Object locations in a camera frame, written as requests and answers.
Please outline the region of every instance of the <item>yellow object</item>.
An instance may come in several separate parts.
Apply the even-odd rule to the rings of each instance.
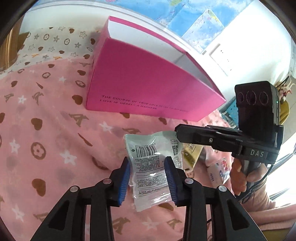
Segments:
[[[280,113],[279,113],[279,124],[282,125],[285,120],[288,118],[290,113],[290,107],[289,103],[287,101],[284,101],[282,104],[280,104]]]
[[[263,234],[267,241],[283,241],[290,229],[266,230]]]
[[[183,168],[186,173],[193,171],[200,156],[203,146],[195,144],[183,144]]]
[[[170,5],[171,5],[171,6],[176,6],[176,5],[179,4],[180,2],[182,2],[182,0],[171,0]]]
[[[0,72],[12,66],[17,60],[17,52],[19,48],[19,33],[22,25],[23,17],[20,18],[11,29],[3,44],[0,46]]]

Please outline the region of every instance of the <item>qr code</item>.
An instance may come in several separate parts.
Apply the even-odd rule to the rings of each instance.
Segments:
[[[178,145],[172,146],[174,156],[178,155]]]

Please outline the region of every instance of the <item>barcode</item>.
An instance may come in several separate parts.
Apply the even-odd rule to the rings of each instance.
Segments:
[[[142,146],[136,145],[137,157],[152,156],[155,155],[156,152],[157,150],[153,144]]]
[[[174,156],[178,155],[178,145],[176,146],[172,146],[173,152],[174,152]]]

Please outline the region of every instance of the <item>small package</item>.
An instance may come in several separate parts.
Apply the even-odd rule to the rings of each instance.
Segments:
[[[189,173],[193,171],[203,146],[190,143],[184,143],[183,146],[183,168],[185,173]]]
[[[138,212],[171,201],[163,161],[171,156],[182,169],[182,143],[174,131],[152,135],[125,135],[126,149],[132,164],[132,185]]]
[[[214,188],[223,185],[229,178],[230,166],[226,158],[220,159],[217,163],[207,168],[210,180]]]

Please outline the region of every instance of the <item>hand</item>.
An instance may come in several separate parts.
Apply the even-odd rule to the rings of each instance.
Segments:
[[[231,188],[237,196],[239,196],[241,192],[245,192],[247,190],[247,182],[257,182],[267,173],[267,167],[264,164],[261,164],[258,169],[249,173],[247,177],[241,172],[241,168],[242,164],[240,160],[235,158],[230,171],[230,181]]]

